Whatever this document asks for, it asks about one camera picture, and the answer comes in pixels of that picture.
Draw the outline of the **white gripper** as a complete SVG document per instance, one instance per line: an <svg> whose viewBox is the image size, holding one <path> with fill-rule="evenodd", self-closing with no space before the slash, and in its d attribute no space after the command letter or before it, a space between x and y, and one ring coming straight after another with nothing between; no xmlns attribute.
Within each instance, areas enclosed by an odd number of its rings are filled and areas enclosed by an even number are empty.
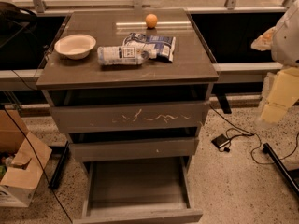
<svg viewBox="0 0 299 224"><path fill-rule="evenodd" d="M282 65L299 66L299 1L294 1L271 27L256 38L251 47L258 51L271 50L272 59ZM299 69L287 68L276 74L268 73L263 82L259 120L277 124L299 100Z"/></svg>

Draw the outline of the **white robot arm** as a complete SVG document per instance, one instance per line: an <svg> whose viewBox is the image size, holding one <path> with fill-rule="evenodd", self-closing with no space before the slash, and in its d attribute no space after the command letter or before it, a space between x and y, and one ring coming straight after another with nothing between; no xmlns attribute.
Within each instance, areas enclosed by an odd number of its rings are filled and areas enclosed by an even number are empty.
<svg viewBox="0 0 299 224"><path fill-rule="evenodd" d="M271 57L282 65L268 73L263 82L262 100L257 121L275 125L299 100L299 1L292 3L277 24L256 38L251 47L271 51Z"/></svg>

